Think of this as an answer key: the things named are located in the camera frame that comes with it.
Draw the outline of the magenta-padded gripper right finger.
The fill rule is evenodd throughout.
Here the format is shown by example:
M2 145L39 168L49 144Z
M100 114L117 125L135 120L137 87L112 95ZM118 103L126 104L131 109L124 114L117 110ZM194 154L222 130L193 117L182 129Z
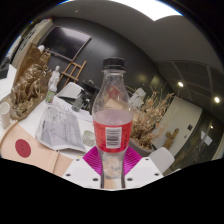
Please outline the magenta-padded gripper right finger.
M149 157L140 156L131 147L124 156L123 172L126 189L140 188L163 177Z

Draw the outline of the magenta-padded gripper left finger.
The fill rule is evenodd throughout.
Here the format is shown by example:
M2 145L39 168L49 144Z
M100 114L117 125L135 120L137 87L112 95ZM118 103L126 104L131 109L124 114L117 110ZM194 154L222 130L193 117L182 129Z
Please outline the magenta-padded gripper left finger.
M69 165L63 178L84 188L101 188L102 164L96 147L82 158L75 158Z

